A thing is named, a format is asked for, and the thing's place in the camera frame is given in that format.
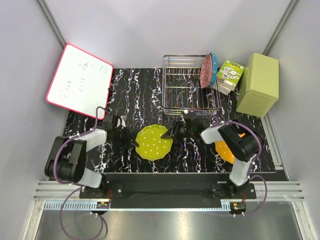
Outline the blue polka dot plate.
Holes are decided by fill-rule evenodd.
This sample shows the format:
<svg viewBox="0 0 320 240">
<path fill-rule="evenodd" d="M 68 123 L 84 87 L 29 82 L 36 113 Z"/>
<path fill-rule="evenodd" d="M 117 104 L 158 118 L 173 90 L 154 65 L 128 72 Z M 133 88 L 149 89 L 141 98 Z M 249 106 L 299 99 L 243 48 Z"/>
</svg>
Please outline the blue polka dot plate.
<svg viewBox="0 0 320 240">
<path fill-rule="evenodd" d="M 218 73 L 218 60 L 217 60 L 217 56 L 211 52 L 211 59 L 212 59 L 212 76 L 211 76 L 211 82 L 210 82 L 210 87 L 213 87 L 215 82 L 216 82 L 216 77 L 217 77 L 217 73 Z"/>
</svg>

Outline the green polka dot plate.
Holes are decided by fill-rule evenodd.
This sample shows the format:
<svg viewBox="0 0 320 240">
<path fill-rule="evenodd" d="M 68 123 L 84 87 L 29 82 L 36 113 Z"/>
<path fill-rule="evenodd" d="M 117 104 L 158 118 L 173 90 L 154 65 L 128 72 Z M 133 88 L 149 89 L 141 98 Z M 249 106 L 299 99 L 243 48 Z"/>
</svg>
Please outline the green polka dot plate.
<svg viewBox="0 0 320 240">
<path fill-rule="evenodd" d="M 165 126 L 158 124 L 145 126 L 135 139 L 139 144 L 139 147 L 135 148 L 137 154 L 148 161 L 163 159 L 171 151 L 173 144 L 172 138 L 162 138 L 167 130 Z"/>
</svg>

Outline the pink polka dot plate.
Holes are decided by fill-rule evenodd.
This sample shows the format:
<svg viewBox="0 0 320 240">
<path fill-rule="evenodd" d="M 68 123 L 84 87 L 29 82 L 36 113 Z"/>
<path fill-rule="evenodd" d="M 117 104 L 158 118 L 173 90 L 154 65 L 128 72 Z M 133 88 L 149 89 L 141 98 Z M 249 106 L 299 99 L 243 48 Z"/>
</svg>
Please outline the pink polka dot plate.
<svg viewBox="0 0 320 240">
<path fill-rule="evenodd" d="M 213 59 L 211 54 L 207 54 L 203 60 L 200 71 L 200 86 L 207 88 L 210 86 L 213 74 Z"/>
</svg>

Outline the orange polka dot plate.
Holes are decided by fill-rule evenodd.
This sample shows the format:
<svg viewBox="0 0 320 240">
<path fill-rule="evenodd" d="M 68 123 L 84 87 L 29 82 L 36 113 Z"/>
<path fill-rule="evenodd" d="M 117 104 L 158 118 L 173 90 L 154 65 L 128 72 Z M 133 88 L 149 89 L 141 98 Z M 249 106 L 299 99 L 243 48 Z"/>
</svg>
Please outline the orange polka dot plate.
<svg viewBox="0 0 320 240">
<path fill-rule="evenodd" d="M 234 164 L 237 157 L 243 158 L 246 156 L 246 151 L 240 145 L 240 141 L 245 136 L 245 133 L 238 134 L 238 136 L 226 137 L 226 140 L 221 136 L 216 136 L 215 151 L 219 154 L 221 159 L 230 164 Z"/>
</svg>

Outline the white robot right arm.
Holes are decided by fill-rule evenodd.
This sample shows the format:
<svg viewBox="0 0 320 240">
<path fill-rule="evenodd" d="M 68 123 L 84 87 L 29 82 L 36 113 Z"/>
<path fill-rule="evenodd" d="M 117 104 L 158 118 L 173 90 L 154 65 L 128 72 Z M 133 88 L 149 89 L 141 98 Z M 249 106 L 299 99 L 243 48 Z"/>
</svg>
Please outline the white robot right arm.
<svg viewBox="0 0 320 240">
<path fill-rule="evenodd" d="M 205 126 L 192 111 L 184 112 L 181 119 L 175 120 L 161 138 L 172 139 L 175 142 L 191 138 L 201 144 L 214 144 L 215 151 L 222 159 L 230 155 L 233 164 L 221 195 L 229 195 L 235 199 L 244 194 L 250 181 L 250 172 L 264 144 L 263 137 L 258 135 L 250 122 L 242 116 L 224 123 Z"/>
</svg>

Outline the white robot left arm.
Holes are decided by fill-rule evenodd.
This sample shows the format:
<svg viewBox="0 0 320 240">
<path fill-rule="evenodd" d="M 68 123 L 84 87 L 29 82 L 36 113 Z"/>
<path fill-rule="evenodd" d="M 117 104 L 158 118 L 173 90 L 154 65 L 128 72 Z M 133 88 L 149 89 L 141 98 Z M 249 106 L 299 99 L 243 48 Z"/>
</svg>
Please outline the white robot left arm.
<svg viewBox="0 0 320 240">
<path fill-rule="evenodd" d="M 72 137 L 57 136 L 52 144 L 44 174 L 60 184 L 75 184 L 89 190 L 95 197 L 108 193 L 106 176 L 86 167 L 87 152 L 114 142 L 121 148 L 137 148 L 126 127 L 125 117 L 107 113 L 100 124 Z"/>
</svg>

